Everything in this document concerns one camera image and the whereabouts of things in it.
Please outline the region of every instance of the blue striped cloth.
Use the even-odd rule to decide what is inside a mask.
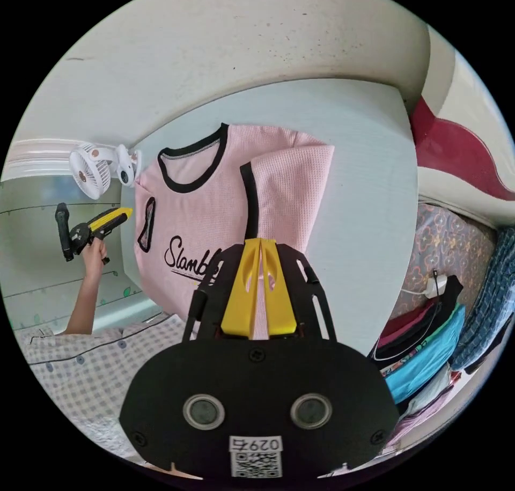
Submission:
[[[458,371],[475,362],[488,349],[515,310],[515,228],[500,230],[483,287],[451,357]]]

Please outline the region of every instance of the black sleeve trim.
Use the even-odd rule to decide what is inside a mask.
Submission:
[[[251,163],[248,162],[240,167],[241,177],[245,185],[245,193],[247,194],[247,230],[245,231],[245,239],[255,239],[258,236],[259,225],[259,202],[258,189],[256,188],[256,180],[252,172]]]
[[[138,244],[145,253],[150,251],[150,242],[152,240],[152,230],[154,229],[154,216],[156,215],[156,199],[149,198],[145,205],[145,225],[139,234]]]

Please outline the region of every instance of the wall molding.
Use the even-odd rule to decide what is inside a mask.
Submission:
[[[61,138],[36,138],[14,142],[9,148],[1,181],[26,176],[71,176],[70,152],[85,141]],[[100,148],[114,148],[95,143]]]

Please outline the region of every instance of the plaid fabric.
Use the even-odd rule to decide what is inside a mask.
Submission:
[[[461,332],[451,369],[476,361],[515,310],[515,228],[500,230],[484,285]]]
[[[61,412],[102,448],[142,464],[118,421],[123,400],[136,372],[153,355],[181,342],[184,327],[178,316],[162,313],[93,335],[53,335],[46,327],[14,334]]]

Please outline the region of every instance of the human hand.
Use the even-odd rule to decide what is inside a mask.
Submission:
[[[91,244],[87,244],[82,250],[82,258],[86,267],[86,279],[94,283],[100,282],[104,263],[102,259],[107,256],[106,245],[103,240],[95,237]]]

